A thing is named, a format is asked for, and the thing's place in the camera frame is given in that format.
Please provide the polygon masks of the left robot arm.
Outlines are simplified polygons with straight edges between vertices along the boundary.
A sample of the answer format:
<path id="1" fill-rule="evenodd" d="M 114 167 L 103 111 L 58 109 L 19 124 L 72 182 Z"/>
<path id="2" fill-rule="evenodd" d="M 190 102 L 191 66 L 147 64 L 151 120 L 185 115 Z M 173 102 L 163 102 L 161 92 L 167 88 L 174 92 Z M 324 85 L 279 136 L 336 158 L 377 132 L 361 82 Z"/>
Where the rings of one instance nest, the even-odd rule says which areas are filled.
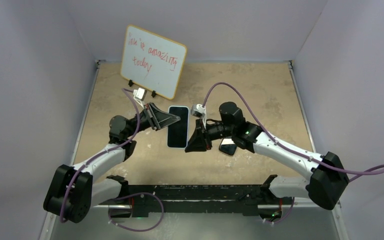
<path id="1" fill-rule="evenodd" d="M 63 223 L 79 223 L 92 206 L 110 199 L 118 205 L 126 203 L 129 191 L 123 187 L 126 185 L 123 177 L 110 176 L 103 183 L 97 183 L 97 179 L 133 155 L 138 132 L 148 128 L 158 131 L 180 120 L 152 102 L 131 119 L 121 115 L 112 117 L 109 142 L 100 152 L 83 162 L 72 166 L 62 164 L 55 170 L 43 209 L 59 216 Z"/>

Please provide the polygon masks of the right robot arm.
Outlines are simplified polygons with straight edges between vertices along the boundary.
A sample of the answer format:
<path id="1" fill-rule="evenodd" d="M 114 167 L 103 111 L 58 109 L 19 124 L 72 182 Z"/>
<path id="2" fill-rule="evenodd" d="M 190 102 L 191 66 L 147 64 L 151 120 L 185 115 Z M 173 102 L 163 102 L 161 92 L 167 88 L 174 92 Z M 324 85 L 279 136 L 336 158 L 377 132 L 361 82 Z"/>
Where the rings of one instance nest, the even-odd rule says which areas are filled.
<path id="1" fill-rule="evenodd" d="M 338 155 L 307 151 L 247 121 L 234 102 L 219 107 L 220 120 L 208 119 L 206 108 L 193 105 L 191 115 L 197 117 L 195 130 L 185 152 L 206 152 L 214 140 L 230 138 L 240 149 L 269 157 L 294 170 L 298 177 L 271 175 L 264 182 L 260 196 L 268 204 L 279 198 L 298 197 L 312 200 L 325 210 L 333 210 L 350 179 Z"/>

